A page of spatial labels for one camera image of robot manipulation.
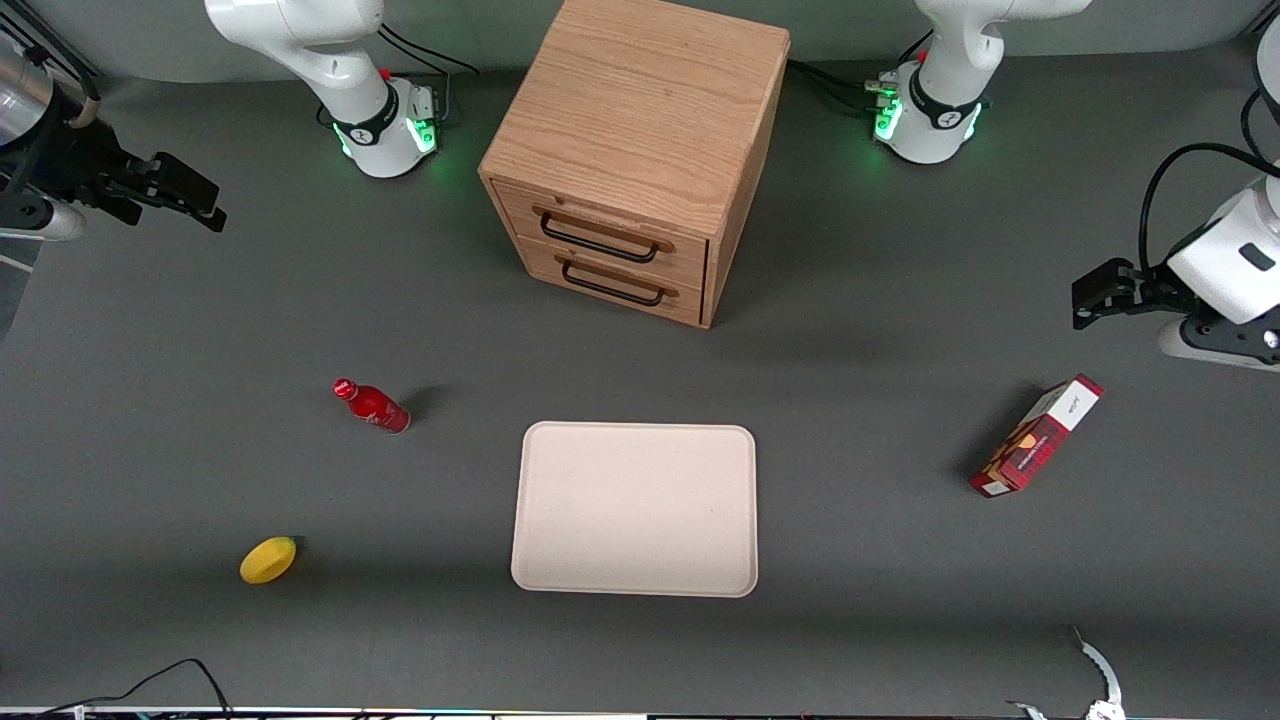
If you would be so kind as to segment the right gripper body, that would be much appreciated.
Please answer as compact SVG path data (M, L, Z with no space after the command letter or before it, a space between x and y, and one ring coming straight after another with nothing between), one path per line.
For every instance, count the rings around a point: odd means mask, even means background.
M42 145L37 138L38 131L31 129L3 145L3 187L20 168L29 169L18 191L3 200L4 227L49 220L54 200L99 209L127 225L140 223L138 197L147 187L150 161L125 151L114 128L102 120L83 129L58 123Z

